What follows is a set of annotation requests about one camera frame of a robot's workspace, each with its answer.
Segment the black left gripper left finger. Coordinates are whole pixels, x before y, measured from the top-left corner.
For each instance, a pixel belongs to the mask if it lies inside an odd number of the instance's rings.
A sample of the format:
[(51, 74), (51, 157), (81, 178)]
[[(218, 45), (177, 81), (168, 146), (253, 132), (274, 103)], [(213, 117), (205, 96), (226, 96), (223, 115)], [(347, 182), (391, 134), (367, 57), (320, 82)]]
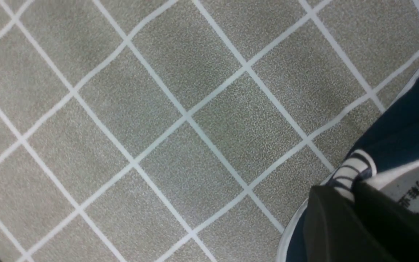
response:
[(335, 189), (313, 186), (303, 236), (308, 262), (394, 262)]

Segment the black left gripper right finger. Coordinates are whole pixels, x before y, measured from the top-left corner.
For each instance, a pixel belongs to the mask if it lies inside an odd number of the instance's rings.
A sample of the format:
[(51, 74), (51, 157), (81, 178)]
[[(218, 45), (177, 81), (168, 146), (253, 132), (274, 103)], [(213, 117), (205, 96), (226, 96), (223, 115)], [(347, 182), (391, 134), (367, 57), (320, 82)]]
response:
[(380, 246), (399, 262), (419, 262), (419, 215), (367, 183), (352, 191), (359, 219)]

